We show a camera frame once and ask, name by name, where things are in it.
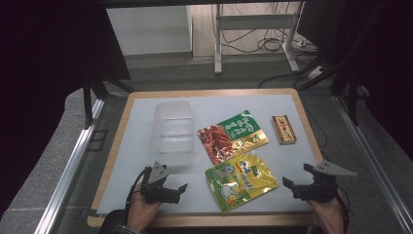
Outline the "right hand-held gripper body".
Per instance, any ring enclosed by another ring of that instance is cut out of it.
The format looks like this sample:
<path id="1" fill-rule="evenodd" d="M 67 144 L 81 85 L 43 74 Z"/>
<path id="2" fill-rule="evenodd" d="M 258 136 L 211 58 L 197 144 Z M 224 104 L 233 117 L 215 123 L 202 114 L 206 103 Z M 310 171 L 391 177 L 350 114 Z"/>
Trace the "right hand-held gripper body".
<path id="1" fill-rule="evenodd" d="M 328 161 L 323 161 L 313 167 L 317 175 L 313 176 L 313 183 L 302 192 L 302 200 L 329 202 L 337 192 L 337 176 L 357 175 L 356 172 L 351 172 Z"/>

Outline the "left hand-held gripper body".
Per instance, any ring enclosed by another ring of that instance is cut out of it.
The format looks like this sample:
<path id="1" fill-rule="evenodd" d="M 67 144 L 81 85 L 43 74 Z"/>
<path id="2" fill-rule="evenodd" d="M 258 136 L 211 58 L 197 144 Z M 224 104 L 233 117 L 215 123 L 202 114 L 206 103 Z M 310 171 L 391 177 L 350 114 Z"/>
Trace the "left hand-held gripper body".
<path id="1" fill-rule="evenodd" d="M 168 176 L 167 167 L 162 166 L 159 162 L 144 170 L 140 193 L 147 203 L 163 203 L 165 195 L 172 195 L 168 189 L 164 188 Z"/>

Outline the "clear plastic container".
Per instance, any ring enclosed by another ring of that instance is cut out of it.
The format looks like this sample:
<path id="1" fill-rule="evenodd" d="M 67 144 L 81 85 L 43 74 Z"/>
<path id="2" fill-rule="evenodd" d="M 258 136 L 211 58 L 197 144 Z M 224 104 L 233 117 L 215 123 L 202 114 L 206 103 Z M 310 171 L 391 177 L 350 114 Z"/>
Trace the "clear plastic container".
<path id="1" fill-rule="evenodd" d="M 188 101 L 166 101 L 156 105 L 150 152 L 170 167 L 184 167 L 193 159 L 194 114 Z"/>

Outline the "small yellow and red box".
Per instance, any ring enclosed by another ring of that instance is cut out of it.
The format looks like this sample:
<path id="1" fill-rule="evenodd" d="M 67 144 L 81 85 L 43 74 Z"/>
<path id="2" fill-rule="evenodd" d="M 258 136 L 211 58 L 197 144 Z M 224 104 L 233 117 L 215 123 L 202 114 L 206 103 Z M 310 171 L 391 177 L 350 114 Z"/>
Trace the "small yellow and red box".
<path id="1" fill-rule="evenodd" d="M 273 116 L 272 123 L 280 145 L 294 144 L 296 142 L 297 137 L 286 115 Z"/>

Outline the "yellow spouted pouch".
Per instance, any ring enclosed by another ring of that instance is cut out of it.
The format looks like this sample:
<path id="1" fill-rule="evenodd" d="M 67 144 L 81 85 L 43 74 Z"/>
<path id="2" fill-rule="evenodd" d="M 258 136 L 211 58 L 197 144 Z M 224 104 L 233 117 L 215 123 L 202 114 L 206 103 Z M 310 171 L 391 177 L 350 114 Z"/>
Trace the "yellow spouted pouch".
<path id="1" fill-rule="evenodd" d="M 206 181 L 222 213 L 242 206 L 278 187 L 265 161 L 243 154 L 205 171 Z"/>

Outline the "green and red seasoning pouch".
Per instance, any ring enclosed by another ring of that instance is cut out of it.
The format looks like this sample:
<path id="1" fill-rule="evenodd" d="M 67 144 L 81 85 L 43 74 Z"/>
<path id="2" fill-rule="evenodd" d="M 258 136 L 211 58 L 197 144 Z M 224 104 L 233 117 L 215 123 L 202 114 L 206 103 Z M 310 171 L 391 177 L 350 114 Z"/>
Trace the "green and red seasoning pouch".
<path id="1" fill-rule="evenodd" d="M 269 142 L 248 110 L 197 131 L 213 165 L 221 164 Z"/>

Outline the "person's left hand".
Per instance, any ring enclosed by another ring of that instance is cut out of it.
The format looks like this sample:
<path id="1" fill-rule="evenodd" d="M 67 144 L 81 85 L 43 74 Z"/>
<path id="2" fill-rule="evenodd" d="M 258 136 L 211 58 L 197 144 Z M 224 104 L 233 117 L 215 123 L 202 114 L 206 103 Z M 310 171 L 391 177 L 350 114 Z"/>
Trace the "person's left hand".
<path id="1" fill-rule="evenodd" d="M 142 232 L 152 222 L 161 207 L 161 203 L 147 203 L 140 193 L 140 187 L 139 183 L 132 193 L 127 219 L 127 228 L 134 232 Z"/>

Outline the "white table mat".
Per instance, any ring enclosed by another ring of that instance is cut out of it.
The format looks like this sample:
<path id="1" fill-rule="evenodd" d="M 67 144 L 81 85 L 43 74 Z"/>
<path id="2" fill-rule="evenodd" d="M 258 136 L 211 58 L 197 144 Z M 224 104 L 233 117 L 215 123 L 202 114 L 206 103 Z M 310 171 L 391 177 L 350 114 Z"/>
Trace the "white table mat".
<path id="1" fill-rule="evenodd" d="M 307 118 L 298 111 L 292 95 L 188 97 L 185 100 L 193 110 L 196 131 L 225 121 L 244 110 L 249 111 L 269 140 L 268 143 L 256 148 L 254 154 L 264 161 L 274 177 L 282 179 L 285 176 L 297 183 L 312 181 L 310 174 L 303 170 L 303 165 L 318 163 L 320 156 L 311 147 L 310 139 L 314 135 L 305 130 L 303 122 Z M 120 149 L 115 154 L 116 161 L 97 208 L 100 215 L 122 209 L 138 174 L 156 161 L 150 152 L 152 119 L 156 105 L 167 101 L 172 99 L 165 97 L 131 100 L 131 112 L 127 115 L 126 129 L 121 132 Z M 271 118 L 280 114 L 288 117 L 297 135 L 294 144 L 278 143 Z M 185 166 L 168 164 L 170 176 L 166 186 L 175 189 L 187 184 L 187 190 L 181 195 L 177 205 L 164 204 L 161 212 L 191 215 L 219 214 L 220 209 L 205 175 L 205 171 L 211 167 L 212 163 L 204 146 L 195 137 L 192 160 Z"/>

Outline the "dark rounded object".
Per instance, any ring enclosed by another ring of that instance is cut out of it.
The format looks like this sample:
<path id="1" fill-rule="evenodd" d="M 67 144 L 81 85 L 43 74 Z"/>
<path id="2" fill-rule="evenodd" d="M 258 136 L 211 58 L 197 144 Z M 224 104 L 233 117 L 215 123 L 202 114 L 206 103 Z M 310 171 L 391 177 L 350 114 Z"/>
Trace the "dark rounded object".
<path id="1" fill-rule="evenodd" d="M 128 215 L 125 210 L 115 210 L 107 215 L 98 234 L 113 234 L 117 225 L 127 226 Z"/>

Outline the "black metal stand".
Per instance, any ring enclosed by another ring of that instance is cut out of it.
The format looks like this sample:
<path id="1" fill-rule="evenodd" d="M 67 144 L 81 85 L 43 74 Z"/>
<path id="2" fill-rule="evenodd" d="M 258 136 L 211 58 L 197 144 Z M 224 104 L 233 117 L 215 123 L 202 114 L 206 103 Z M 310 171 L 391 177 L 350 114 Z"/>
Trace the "black metal stand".
<path id="1" fill-rule="evenodd" d="M 300 85 L 297 90 L 308 90 L 315 84 L 331 76 L 335 76 L 335 78 L 330 85 L 329 90 L 334 96 L 341 95 L 344 92 L 345 88 L 349 87 L 347 105 L 348 116 L 350 117 L 351 121 L 357 126 L 357 100 L 359 99 L 357 92 L 358 81 L 355 67 L 353 66 L 353 62 L 350 58 L 344 58 L 339 63 L 324 71 L 321 75 L 303 85 Z"/>

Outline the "white power strip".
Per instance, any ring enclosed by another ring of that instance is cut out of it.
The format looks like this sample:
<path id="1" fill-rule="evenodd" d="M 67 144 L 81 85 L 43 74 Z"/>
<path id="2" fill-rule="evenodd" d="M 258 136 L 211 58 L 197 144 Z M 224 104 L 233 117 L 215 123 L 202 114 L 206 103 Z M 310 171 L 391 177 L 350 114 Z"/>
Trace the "white power strip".
<path id="1" fill-rule="evenodd" d="M 320 76 L 325 71 L 323 66 L 317 66 L 312 72 L 310 72 L 307 76 L 309 80 L 313 80 Z"/>

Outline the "black tripod stand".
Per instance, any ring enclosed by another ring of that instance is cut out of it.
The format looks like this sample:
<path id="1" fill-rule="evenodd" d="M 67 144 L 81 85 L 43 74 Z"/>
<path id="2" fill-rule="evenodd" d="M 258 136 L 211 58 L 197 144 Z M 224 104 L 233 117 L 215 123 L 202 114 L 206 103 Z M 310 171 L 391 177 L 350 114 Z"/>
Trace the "black tripod stand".
<path id="1" fill-rule="evenodd" d="M 87 71 L 84 76 L 83 84 L 83 95 L 84 95 L 84 109 L 85 109 L 85 128 L 89 128 L 94 120 L 93 117 L 93 107 L 92 107 L 92 95 L 99 100 L 105 100 L 109 93 L 104 85 L 104 81 L 115 85 L 121 90 L 126 91 L 127 93 L 133 93 L 134 88 L 125 84 L 124 82 L 115 79 L 112 76 L 106 75 L 102 72 L 92 72 Z"/>

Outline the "white panel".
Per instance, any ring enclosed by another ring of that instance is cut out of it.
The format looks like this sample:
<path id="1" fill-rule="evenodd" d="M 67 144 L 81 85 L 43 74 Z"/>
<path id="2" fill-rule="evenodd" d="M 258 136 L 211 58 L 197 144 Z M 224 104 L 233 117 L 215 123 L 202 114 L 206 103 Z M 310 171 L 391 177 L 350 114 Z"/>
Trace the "white panel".
<path id="1" fill-rule="evenodd" d="M 124 56 L 192 51 L 192 18 L 188 6 L 108 9 Z"/>

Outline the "aluminium rail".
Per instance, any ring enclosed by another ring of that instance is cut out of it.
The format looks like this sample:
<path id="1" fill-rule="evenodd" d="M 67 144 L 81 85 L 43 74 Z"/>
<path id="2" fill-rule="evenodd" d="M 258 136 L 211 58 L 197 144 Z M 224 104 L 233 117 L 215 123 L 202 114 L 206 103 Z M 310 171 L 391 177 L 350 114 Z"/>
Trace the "aluminium rail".
<path id="1" fill-rule="evenodd" d="M 384 168 L 380 165 L 376 154 L 373 152 L 370 144 L 367 142 L 364 134 L 359 126 L 357 126 L 351 117 L 348 115 L 348 107 L 340 97 L 332 97 L 339 112 L 342 115 L 350 133 L 352 134 L 355 142 L 363 156 L 367 166 L 372 172 L 375 180 L 377 181 L 380 189 L 382 190 L 388 204 L 391 207 L 398 223 L 400 224 L 405 234 L 413 234 L 413 215 L 408 210 L 406 204 L 402 200 L 400 194 L 391 183 Z"/>
<path id="2" fill-rule="evenodd" d="M 91 106 L 92 114 L 90 120 L 84 120 L 76 137 L 76 142 L 71 149 L 70 156 L 64 164 L 55 190 L 51 195 L 48 205 L 45 207 L 43 215 L 34 231 L 34 234 L 50 234 L 56 223 L 62 204 L 67 196 L 71 183 L 77 173 L 82 158 L 87 151 L 88 143 L 92 137 L 96 119 L 104 106 L 104 101 L 97 99 Z"/>

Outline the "black floor bracket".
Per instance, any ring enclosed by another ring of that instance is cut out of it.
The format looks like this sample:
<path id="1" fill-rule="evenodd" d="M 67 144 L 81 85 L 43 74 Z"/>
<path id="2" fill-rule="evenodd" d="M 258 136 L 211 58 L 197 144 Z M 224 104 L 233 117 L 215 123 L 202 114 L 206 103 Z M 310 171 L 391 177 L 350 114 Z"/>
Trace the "black floor bracket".
<path id="1" fill-rule="evenodd" d="M 94 131 L 89 141 L 87 150 L 92 152 L 101 151 L 105 145 L 107 133 L 107 130 Z"/>

